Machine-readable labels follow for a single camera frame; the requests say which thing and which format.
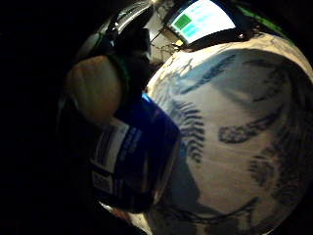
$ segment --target dark background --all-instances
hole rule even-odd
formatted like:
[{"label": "dark background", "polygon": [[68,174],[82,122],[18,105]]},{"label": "dark background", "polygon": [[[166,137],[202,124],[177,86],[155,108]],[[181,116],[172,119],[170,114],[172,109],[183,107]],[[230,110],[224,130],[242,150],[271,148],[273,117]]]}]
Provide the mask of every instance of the dark background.
[{"label": "dark background", "polygon": [[[90,214],[67,187],[55,138],[57,102],[70,60],[103,20],[129,1],[4,1],[0,7],[0,234],[132,234]],[[305,0],[253,0],[282,24],[312,61]],[[276,234],[310,233],[308,193]]]}]

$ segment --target computer monitor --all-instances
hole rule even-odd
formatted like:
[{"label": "computer monitor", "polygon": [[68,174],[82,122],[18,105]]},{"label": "computer monitor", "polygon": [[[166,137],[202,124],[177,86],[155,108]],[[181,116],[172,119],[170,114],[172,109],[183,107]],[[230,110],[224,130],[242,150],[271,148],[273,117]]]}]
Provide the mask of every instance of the computer monitor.
[{"label": "computer monitor", "polygon": [[168,26],[187,44],[211,33],[236,27],[229,16],[210,0],[198,0],[176,16]]}]

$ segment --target white label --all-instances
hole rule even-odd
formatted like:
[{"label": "white label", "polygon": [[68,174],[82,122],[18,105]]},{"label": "white label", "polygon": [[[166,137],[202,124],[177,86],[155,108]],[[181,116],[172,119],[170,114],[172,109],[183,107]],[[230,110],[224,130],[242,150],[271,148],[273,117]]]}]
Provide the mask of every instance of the white label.
[{"label": "white label", "polygon": [[105,126],[91,162],[94,165],[113,173],[120,146],[128,129],[129,125],[113,118],[111,123]]},{"label": "white label", "polygon": [[112,178],[110,176],[104,177],[95,171],[91,171],[91,176],[95,188],[112,194]]}]

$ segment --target green screen display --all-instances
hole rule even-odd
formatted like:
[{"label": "green screen display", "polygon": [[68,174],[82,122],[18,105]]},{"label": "green screen display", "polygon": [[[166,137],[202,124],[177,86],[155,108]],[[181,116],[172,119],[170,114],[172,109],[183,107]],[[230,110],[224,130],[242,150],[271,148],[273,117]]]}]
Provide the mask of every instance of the green screen display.
[{"label": "green screen display", "polygon": [[170,27],[187,43],[191,43],[211,33],[234,28],[235,25],[215,3],[199,0],[184,9]]}]

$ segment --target monitor screen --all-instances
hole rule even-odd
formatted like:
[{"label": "monitor screen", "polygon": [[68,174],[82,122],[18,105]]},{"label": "monitor screen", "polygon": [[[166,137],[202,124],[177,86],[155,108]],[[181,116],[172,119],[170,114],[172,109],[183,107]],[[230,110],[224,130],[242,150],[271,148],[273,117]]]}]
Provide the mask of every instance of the monitor screen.
[{"label": "monitor screen", "polygon": [[193,3],[170,21],[169,26],[187,43],[235,27],[227,14],[210,0],[199,0]]}]

